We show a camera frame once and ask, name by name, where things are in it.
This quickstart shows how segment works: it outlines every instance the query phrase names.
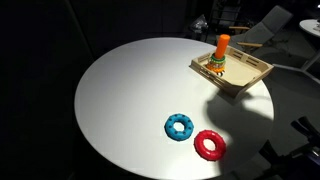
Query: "tray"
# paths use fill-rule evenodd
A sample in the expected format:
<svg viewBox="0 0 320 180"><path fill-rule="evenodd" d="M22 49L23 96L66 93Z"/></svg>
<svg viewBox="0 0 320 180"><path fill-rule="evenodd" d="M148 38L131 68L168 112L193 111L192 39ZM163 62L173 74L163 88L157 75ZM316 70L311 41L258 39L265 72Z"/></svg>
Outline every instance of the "tray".
<svg viewBox="0 0 320 180"><path fill-rule="evenodd" d="M272 65L227 46L225 72L220 77L205 67L214 52L192 59L190 67L233 98L244 93L273 69Z"/></svg>

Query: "dark background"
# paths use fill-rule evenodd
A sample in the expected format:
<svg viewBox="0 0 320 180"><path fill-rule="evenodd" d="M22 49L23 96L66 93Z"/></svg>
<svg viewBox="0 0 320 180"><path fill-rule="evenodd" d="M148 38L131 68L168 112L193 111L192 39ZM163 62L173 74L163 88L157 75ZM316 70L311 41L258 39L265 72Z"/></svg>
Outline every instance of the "dark background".
<svg viewBox="0 0 320 180"><path fill-rule="evenodd" d="M276 4L294 14L293 26L319 17L316 1L243 2L242 15L254 21ZM201 14L208 17L212 3L0 1L0 179L67 179L77 171L97 174L97 162L105 160L81 136L74 116L74 93L82 74L94 60L122 44L188 37L185 27Z"/></svg>

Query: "chair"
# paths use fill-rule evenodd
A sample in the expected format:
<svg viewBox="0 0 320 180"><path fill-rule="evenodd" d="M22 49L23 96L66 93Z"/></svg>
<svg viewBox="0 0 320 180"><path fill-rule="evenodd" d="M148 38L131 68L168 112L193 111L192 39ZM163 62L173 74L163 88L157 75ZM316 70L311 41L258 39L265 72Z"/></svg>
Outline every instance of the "chair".
<svg viewBox="0 0 320 180"><path fill-rule="evenodd" d="M306 117L293 121L291 125L308 139L306 145L291 151L286 156L278 156L269 141L259 153L271 164L264 174L255 180L262 180L274 175L282 179L319 179L320 171L320 133L310 124Z"/></svg>
<svg viewBox="0 0 320 180"><path fill-rule="evenodd" d="M292 14L280 6L275 6L261 22L252 28L231 26L234 30L247 30L243 34L231 36L229 45L251 53L253 50L262 47L267 41L275 36L292 18Z"/></svg>

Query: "blue toy ring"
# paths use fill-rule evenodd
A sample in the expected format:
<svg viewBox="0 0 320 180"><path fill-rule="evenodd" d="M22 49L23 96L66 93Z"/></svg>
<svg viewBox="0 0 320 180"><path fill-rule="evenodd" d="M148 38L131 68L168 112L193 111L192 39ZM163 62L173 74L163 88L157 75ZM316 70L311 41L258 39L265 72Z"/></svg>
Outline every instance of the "blue toy ring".
<svg viewBox="0 0 320 180"><path fill-rule="evenodd" d="M177 131L173 125L176 122L180 122L184 126L183 131ZM174 114L170 116L164 125L164 129L167 136L176 141L184 141L188 139L193 132L193 123L188 116L183 114Z"/></svg>

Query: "red toy ring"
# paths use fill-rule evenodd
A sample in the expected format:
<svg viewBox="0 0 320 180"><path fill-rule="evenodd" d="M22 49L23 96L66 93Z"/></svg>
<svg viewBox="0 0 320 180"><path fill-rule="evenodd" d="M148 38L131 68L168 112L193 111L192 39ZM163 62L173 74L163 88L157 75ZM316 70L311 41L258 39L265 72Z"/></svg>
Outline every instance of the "red toy ring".
<svg viewBox="0 0 320 180"><path fill-rule="evenodd" d="M215 150L209 150L204 146L204 140L210 139L216 145ZM199 132L199 134L194 139L194 147L197 153L204 159L208 161L216 161L222 158L226 152L226 143L223 138L216 132L211 130L204 130Z"/></svg>

